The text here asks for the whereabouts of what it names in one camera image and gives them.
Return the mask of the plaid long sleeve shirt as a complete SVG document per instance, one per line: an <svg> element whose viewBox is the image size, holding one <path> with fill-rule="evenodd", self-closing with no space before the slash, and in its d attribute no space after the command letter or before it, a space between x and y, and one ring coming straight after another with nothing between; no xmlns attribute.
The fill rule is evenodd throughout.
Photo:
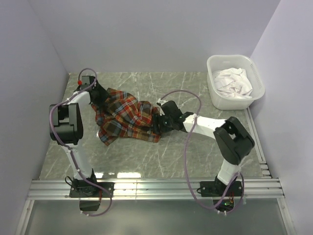
<svg viewBox="0 0 313 235"><path fill-rule="evenodd" d="M153 132L153 115L159 108L148 101L139 101L130 93L108 88L110 97L101 105L91 104L98 137L107 146L118 138L134 138L158 142L160 134Z"/></svg>

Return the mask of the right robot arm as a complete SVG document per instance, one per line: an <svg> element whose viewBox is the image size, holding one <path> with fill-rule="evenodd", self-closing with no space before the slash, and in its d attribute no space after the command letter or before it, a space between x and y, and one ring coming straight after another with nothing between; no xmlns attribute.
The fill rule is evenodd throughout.
<svg viewBox="0 0 313 235"><path fill-rule="evenodd" d="M232 177L241 170L240 164L255 146L255 141L236 117L214 119L198 116L192 112L182 113L172 100L159 99L160 114L153 116L153 132L163 134L173 130L196 133L217 142L224 158L216 176L215 189L225 196L232 191Z"/></svg>

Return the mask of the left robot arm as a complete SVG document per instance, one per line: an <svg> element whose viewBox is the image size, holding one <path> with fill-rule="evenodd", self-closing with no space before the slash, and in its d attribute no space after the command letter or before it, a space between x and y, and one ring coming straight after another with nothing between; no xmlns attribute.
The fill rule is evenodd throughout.
<svg viewBox="0 0 313 235"><path fill-rule="evenodd" d="M49 107L50 137L65 151L74 172L74 185L83 181L81 191L87 197L95 196L99 185L81 144L84 127L80 108L95 105L103 110L109 97L107 90L98 83L96 75L79 76L78 87L73 95Z"/></svg>

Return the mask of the white shirt in basket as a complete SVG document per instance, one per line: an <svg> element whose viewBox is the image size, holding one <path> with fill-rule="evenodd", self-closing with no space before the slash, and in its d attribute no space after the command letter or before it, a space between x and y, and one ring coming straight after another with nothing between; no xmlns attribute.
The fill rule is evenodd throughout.
<svg viewBox="0 0 313 235"><path fill-rule="evenodd" d="M224 97L250 99L253 87L245 69L229 68L212 73L215 88Z"/></svg>

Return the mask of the white plastic basket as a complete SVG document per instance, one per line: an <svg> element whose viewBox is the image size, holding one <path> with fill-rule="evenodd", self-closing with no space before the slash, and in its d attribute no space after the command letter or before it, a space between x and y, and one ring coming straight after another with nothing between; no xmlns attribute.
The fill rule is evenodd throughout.
<svg viewBox="0 0 313 235"><path fill-rule="evenodd" d="M244 110L265 94L255 63L243 55L213 55L207 60L207 82L213 105Z"/></svg>

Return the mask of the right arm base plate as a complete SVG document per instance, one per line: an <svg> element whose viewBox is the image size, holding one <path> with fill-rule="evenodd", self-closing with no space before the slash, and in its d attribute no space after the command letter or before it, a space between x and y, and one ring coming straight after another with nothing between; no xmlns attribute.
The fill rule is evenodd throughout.
<svg viewBox="0 0 313 235"><path fill-rule="evenodd" d="M223 183L216 183L215 181L201 181L197 193L201 197L221 197L226 189ZM227 190L226 196L241 196L244 186L241 181L233 182Z"/></svg>

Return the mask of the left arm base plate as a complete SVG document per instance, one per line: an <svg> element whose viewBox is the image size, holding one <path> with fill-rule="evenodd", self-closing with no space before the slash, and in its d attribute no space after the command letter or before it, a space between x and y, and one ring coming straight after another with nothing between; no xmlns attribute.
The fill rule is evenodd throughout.
<svg viewBox="0 0 313 235"><path fill-rule="evenodd" d="M114 182L98 182L104 190L100 193L100 188L92 186L85 181L79 181L78 186L72 186L69 192L70 198L109 198L113 196Z"/></svg>

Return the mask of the black box under rail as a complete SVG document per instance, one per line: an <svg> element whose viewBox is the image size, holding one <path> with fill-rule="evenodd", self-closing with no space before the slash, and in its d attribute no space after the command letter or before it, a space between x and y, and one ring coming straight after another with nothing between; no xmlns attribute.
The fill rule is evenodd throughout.
<svg viewBox="0 0 313 235"><path fill-rule="evenodd" d="M93 200L80 200L79 209L83 212L96 212L101 205L101 198L94 198Z"/></svg>

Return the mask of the aluminium rail frame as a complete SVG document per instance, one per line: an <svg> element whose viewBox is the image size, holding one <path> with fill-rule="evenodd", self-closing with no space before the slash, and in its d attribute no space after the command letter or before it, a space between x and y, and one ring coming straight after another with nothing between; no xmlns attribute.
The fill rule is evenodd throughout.
<svg viewBox="0 0 313 235"><path fill-rule="evenodd" d="M250 109L245 110L249 129L256 141L256 152L263 176L261 178L247 178L245 182L245 199L275 199L279 215L286 230L286 234L294 235L296 230L289 212L285 195L278 178L273 178L258 138L256 127ZM191 200L188 185L184 179L115 179L115 200ZM16 234L26 234L33 207L36 201L58 201L69 199L69 189L64 182L35 180L32 181L27 199L18 223Z"/></svg>

